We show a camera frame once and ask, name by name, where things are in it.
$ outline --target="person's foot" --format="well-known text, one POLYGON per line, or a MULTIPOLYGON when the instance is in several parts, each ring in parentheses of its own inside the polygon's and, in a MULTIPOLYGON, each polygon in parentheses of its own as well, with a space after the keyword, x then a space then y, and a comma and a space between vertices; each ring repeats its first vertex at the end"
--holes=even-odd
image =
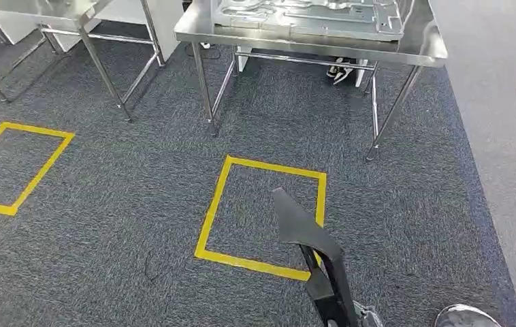
POLYGON ((338 68, 338 73, 336 74, 336 77, 334 77, 334 85, 345 80, 353 70, 354 70, 353 68, 343 68, 343 67, 338 68))
MULTIPOLYGON (((336 62, 337 63, 341 63, 342 61, 344 60, 344 58, 342 57, 338 57, 336 59, 336 62)), ((339 70, 339 67, 336 67, 336 66, 330 66, 330 68, 328 68, 328 72, 326 72, 326 76, 330 77, 330 78, 335 78, 336 77, 336 74, 338 74, 338 70, 339 70)))
POLYGON ((468 305, 451 305, 436 317, 433 327, 500 327, 485 312, 468 305))

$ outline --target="metal tray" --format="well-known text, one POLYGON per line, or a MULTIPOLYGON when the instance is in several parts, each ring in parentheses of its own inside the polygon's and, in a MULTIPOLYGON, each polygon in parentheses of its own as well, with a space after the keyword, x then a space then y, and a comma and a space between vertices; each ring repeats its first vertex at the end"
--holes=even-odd
POLYGON ((396 0, 212 0, 214 24, 396 41, 403 36, 396 0))

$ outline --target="stainless steel table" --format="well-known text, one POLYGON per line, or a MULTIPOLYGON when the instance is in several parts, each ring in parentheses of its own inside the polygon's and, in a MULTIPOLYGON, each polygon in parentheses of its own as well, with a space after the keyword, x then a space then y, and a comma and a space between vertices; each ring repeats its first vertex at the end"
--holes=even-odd
MULTIPOLYGON (((38 42, 32 49, 30 49, 25 56, 22 55, 19 60, 14 63, 12 70, 17 65, 19 65, 23 59, 27 57, 27 55, 31 54, 35 49, 39 48, 41 43, 45 42, 46 40, 52 46, 52 49, 55 53, 60 53, 60 46, 57 44, 57 41, 53 37, 54 34, 80 36, 84 42, 84 45, 90 52, 91 58, 94 61, 94 64, 96 65, 101 77, 103 78, 103 81, 105 82, 109 92, 116 100, 117 106, 120 109, 123 109, 127 116, 127 120, 130 120, 131 117, 125 107, 126 101, 129 99, 135 88, 143 79, 152 63, 157 60, 158 66, 162 67, 164 65, 164 59, 161 55, 160 45, 157 41, 157 36, 147 0, 140 1, 142 3, 142 8, 146 17, 146 27, 148 28, 148 32, 150 34, 149 40, 136 37, 127 37, 123 35, 88 33, 86 31, 84 27, 90 22, 90 20, 92 20, 92 18, 94 18, 100 12, 100 10, 105 8, 112 1, 113 0, 0 0, 0 12, 11 12, 34 17, 39 24, 39 30, 43 35, 43 38, 40 42, 38 42), (49 27, 49 24, 52 22, 55 23, 56 21, 61 20, 73 23, 75 26, 75 31, 52 29, 49 27), (124 95, 120 95, 120 93, 118 93, 118 91, 115 89, 106 69, 98 57, 97 51, 95 50, 95 47, 91 41, 92 38, 152 45, 154 54, 148 60, 142 71, 138 74, 137 78, 134 80, 124 95)), ((1 91, 0 95, 4 99, 7 99, 1 91)))
POLYGON ((401 17, 404 19, 404 37, 399 42, 378 42, 356 40, 343 37, 317 35, 289 35, 275 31, 222 27, 212 24, 210 0, 194 0, 184 16, 180 19, 174 32, 178 41, 191 42, 194 58, 199 74, 204 112, 212 135, 216 135, 214 115, 220 104, 224 90, 231 76, 238 73, 237 57, 257 57, 281 61, 312 63, 316 65, 350 67, 372 72, 365 93, 372 94, 372 118, 374 140, 367 154, 372 160, 378 153, 387 131, 395 121, 402 104, 416 83, 422 67, 440 67, 447 60, 447 48, 440 36, 432 9, 428 0, 399 0, 401 17), (204 76, 204 67, 200 55, 200 42, 232 45, 232 62, 227 69, 226 77, 216 97, 211 103, 204 76), (281 50, 322 56, 348 57, 375 61, 373 66, 350 63, 336 64, 333 61, 303 59, 293 56, 280 56, 254 52, 242 52, 238 46, 258 49, 281 50), (387 118, 379 126, 376 105, 376 71, 379 61, 412 65, 400 94, 394 101, 387 118))

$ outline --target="floor marking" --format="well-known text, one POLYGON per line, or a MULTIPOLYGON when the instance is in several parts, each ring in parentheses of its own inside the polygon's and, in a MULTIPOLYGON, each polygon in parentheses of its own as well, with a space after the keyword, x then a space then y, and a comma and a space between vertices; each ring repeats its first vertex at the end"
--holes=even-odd
POLYGON ((206 250, 206 243, 208 242, 208 236, 210 235, 210 229, 212 228, 212 223, 214 222, 214 218, 216 216, 216 212, 218 211, 218 204, 220 203, 220 199, 222 197, 222 193, 224 190, 224 186, 226 185, 226 179, 230 172, 230 168, 233 164, 237 164, 240 166, 246 166, 250 168, 259 168, 264 170, 273 170, 275 172, 284 172, 287 174, 294 174, 299 176, 305 176, 310 178, 318 179, 318 194, 316 201, 316 222, 320 226, 324 226, 324 206, 326 199, 326 173, 324 172, 315 172, 313 170, 305 170, 300 168, 293 168, 287 166, 276 165, 272 163, 266 163, 261 161, 243 159, 226 156, 226 160, 224 160, 224 166, 222 166, 222 171, 220 176, 218 177, 218 182, 216 183, 216 190, 214 191, 214 197, 212 202, 210 203, 210 208, 206 213, 206 218, 204 219, 204 223, 202 225, 202 229, 200 232, 200 237, 198 239, 198 244, 196 245, 196 250, 194 251, 194 256, 200 259, 210 260, 213 262, 218 262, 221 264, 228 264, 230 266, 243 267, 246 269, 259 271, 261 273, 267 273, 271 275, 276 275, 280 277, 286 277, 290 279, 297 279, 299 281, 307 281, 310 278, 310 272, 305 270, 298 270, 293 268, 276 266, 273 264, 267 264, 265 262, 258 262, 250 259, 238 258, 232 255, 227 255, 223 253, 217 253, 213 251, 206 250))
POLYGON ((25 201, 25 199, 29 196, 29 194, 37 186, 39 181, 44 177, 44 175, 52 167, 52 165, 58 159, 60 154, 64 151, 65 147, 70 143, 71 139, 74 138, 75 134, 69 133, 66 131, 57 131, 54 129, 22 125, 22 124, 10 123, 10 122, 5 121, 0 124, 0 135, 6 129, 17 129, 20 131, 29 131, 31 133, 37 133, 37 134, 43 134, 43 135, 49 135, 49 136, 57 136, 57 137, 63 138, 62 143, 58 146, 58 148, 50 156, 50 159, 48 159, 48 161, 46 161, 46 163, 42 166, 42 168, 39 170, 39 172, 37 172, 37 174, 33 177, 33 179, 25 187, 25 189, 19 195, 18 199, 11 206, 5 206, 5 205, 0 204, 0 214, 14 216, 18 212, 19 206, 25 201))

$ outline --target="table top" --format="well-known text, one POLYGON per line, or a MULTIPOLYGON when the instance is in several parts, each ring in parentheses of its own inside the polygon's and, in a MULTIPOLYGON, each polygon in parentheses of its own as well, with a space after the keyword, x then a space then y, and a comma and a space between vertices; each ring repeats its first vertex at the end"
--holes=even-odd
POLYGON ((232 44, 251 48, 310 53, 440 67, 448 57, 429 0, 399 0, 404 37, 398 42, 380 42, 281 33, 260 29, 224 27, 212 23, 210 0, 194 0, 174 27, 176 39, 184 42, 232 44))
POLYGON ((85 25, 113 0, 0 0, 0 12, 72 20, 85 25))

